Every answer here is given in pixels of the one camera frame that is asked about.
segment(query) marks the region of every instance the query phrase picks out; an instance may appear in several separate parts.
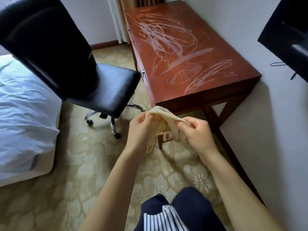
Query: hand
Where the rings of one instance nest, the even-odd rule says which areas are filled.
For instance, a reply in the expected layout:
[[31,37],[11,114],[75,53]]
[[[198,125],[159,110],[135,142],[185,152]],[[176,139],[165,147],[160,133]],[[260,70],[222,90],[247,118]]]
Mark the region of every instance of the hand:
[[177,127],[185,133],[192,148],[206,164],[209,155],[219,153],[208,122],[193,117],[184,117],[183,119],[193,128],[179,121],[176,122]]
[[156,131],[160,117],[149,115],[145,117],[147,112],[137,115],[129,123],[128,138],[125,152],[136,153],[139,158],[145,156],[147,150],[147,142],[151,131]]

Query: television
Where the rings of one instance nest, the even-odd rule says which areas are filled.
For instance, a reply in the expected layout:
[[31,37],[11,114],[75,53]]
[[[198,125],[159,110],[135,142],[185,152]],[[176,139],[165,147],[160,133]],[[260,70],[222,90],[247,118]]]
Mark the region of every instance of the television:
[[281,0],[258,41],[308,82],[308,0]]

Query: bed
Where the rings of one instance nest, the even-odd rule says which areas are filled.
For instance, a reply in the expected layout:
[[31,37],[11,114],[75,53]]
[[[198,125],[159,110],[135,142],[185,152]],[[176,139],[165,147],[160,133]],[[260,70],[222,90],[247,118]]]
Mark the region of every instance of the bed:
[[12,55],[0,56],[0,186],[52,170],[61,103]]

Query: chair backrest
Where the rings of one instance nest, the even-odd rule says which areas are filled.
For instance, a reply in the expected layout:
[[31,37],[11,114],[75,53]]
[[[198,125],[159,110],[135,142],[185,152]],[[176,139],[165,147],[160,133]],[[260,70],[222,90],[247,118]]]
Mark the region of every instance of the chair backrest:
[[63,100],[97,86],[91,47],[60,0],[9,4],[0,11],[0,44]]

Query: navy pants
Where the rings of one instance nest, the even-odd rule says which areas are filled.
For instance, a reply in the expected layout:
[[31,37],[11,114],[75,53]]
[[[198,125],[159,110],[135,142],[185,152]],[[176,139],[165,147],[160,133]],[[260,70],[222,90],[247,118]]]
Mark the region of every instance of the navy pants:
[[148,215],[159,214],[164,205],[171,205],[175,208],[189,231],[226,231],[216,216],[210,201],[194,187],[182,189],[171,204],[162,194],[157,194],[145,201],[141,205],[141,215],[135,231],[144,230],[144,213]]

